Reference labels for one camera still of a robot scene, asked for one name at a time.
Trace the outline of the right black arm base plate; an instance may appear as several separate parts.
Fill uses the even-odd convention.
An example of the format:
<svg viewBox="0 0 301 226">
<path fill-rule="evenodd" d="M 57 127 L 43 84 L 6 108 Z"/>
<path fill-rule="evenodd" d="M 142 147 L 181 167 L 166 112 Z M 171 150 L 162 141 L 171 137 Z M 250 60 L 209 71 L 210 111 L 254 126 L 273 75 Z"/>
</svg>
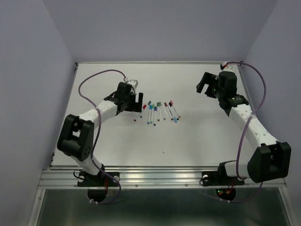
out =
<svg viewBox="0 0 301 226">
<path fill-rule="evenodd" d="M 244 181 L 239 180 L 237 177 L 222 175 L 218 171 L 203 171 L 201 181 L 203 186 L 243 186 L 245 184 Z"/>
</svg>

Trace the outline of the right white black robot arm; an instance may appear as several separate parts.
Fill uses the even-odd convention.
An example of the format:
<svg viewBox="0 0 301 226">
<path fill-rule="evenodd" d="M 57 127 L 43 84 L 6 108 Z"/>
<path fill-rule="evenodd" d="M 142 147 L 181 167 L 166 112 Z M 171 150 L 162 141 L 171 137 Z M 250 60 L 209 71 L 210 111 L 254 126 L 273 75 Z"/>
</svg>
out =
<svg viewBox="0 0 301 226">
<path fill-rule="evenodd" d="M 246 178 L 261 183 L 287 177 L 291 147 L 272 136 L 253 114 L 247 99 L 237 93 L 235 73 L 222 71 L 214 75 L 206 72 L 196 86 L 197 92 L 201 93 L 205 85 L 208 86 L 205 95 L 218 99 L 221 109 L 242 130 L 253 154 L 246 163 L 225 161 L 219 164 L 216 171 L 204 171 L 203 185 L 228 185 L 231 181 L 243 185 Z"/>
</svg>

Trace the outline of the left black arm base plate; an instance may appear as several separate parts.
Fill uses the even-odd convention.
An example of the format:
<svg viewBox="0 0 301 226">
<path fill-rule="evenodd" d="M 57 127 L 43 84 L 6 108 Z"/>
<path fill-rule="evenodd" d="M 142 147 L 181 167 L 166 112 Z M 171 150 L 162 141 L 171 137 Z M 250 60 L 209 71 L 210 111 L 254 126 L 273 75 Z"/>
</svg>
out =
<svg viewBox="0 0 301 226">
<path fill-rule="evenodd" d="M 104 174 L 94 176 L 82 171 L 78 176 L 76 176 L 76 178 L 78 179 L 78 187 L 118 187 L 115 181 Z"/>
</svg>

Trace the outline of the dark green marker pen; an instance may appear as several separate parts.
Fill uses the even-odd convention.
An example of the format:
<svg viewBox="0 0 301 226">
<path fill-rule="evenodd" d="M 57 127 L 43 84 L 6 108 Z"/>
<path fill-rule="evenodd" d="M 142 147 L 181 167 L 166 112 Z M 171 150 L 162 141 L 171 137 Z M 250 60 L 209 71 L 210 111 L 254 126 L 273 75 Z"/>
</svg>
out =
<svg viewBox="0 0 301 226">
<path fill-rule="evenodd" d="M 143 107 L 143 110 L 141 112 L 141 115 L 140 115 L 140 118 L 142 118 L 144 116 L 144 114 L 147 112 L 147 110 L 149 109 L 151 105 L 151 101 L 149 101 L 144 107 Z"/>
</svg>

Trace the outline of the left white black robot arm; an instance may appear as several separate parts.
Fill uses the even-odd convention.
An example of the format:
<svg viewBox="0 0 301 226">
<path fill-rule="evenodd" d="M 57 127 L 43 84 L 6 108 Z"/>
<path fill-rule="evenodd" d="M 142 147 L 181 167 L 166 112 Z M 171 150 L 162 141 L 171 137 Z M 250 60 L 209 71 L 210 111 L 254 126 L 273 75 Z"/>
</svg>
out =
<svg viewBox="0 0 301 226">
<path fill-rule="evenodd" d="M 57 149 L 71 157 L 83 169 L 80 182 L 89 180 L 101 185 L 105 180 L 104 165 L 93 159 L 95 129 L 123 111 L 141 112 L 143 93 L 136 94 L 137 80 L 120 82 L 117 90 L 104 98 L 99 105 L 80 115 L 66 116 L 57 142 Z"/>
</svg>

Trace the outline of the light blue marker pen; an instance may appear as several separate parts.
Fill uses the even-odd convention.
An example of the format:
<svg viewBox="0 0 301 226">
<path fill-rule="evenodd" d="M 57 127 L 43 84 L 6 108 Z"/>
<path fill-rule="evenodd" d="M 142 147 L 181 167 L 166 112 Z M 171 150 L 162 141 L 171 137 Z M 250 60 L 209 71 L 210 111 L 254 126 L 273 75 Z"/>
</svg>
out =
<svg viewBox="0 0 301 226">
<path fill-rule="evenodd" d="M 152 117 L 152 105 L 149 105 L 147 124 L 151 123 L 151 117 Z"/>
</svg>

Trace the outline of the teal green marker pen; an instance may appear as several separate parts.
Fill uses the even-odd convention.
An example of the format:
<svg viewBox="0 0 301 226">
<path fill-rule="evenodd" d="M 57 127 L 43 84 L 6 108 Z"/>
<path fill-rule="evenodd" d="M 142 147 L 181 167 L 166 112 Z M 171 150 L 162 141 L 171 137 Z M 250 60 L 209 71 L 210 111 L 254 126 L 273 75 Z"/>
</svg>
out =
<svg viewBox="0 0 301 226">
<path fill-rule="evenodd" d="M 150 120 L 150 123 L 151 123 L 151 124 L 154 123 L 154 117 L 155 117 L 154 110 L 155 110 L 155 105 L 153 104 L 153 105 L 152 105 L 152 111 L 151 111 L 151 120 Z"/>
</svg>

